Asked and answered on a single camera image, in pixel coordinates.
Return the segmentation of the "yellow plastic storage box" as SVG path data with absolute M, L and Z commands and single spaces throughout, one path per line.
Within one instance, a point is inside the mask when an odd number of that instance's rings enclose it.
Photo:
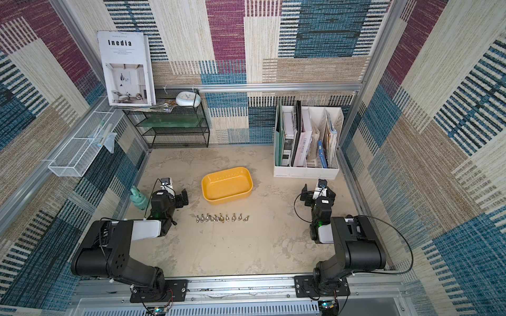
M 213 172 L 202 179 L 202 194 L 212 205 L 247 198 L 253 187 L 250 171 L 245 167 Z

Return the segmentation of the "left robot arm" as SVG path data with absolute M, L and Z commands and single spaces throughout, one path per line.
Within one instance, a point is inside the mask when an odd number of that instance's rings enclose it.
M 150 203 L 146 220 L 94 221 L 72 259 L 72 274 L 127 284 L 133 304 L 183 302 L 188 281 L 167 281 L 162 268 L 132 258 L 130 247 L 134 241 L 165 236 L 177 224 L 175 210 L 189 204 L 188 194 L 186 190 L 174 194 L 164 188 L 152 194 Z

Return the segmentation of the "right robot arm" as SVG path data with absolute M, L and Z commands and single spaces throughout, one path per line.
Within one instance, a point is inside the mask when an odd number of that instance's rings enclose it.
M 297 297 L 315 300 L 325 296 L 348 296 L 348 276 L 386 266 L 386 253 L 367 217 L 332 215 L 335 193 L 325 180 L 319 180 L 313 191 L 304 187 L 299 198 L 311 208 L 311 239 L 316 244 L 333 245 L 335 254 L 318 262 L 311 277 L 294 278 Z

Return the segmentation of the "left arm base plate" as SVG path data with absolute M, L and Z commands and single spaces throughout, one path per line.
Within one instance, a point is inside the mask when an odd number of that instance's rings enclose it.
M 134 287 L 130 295 L 130 303 L 183 302 L 186 298 L 187 287 L 187 279 L 166 280 L 162 289 Z

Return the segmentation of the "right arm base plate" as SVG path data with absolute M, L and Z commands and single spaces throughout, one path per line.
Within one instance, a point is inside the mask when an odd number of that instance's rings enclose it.
M 323 281 L 316 280 L 312 275 L 296 275 L 293 280 L 298 298 L 340 297 L 351 293 L 346 279 Z

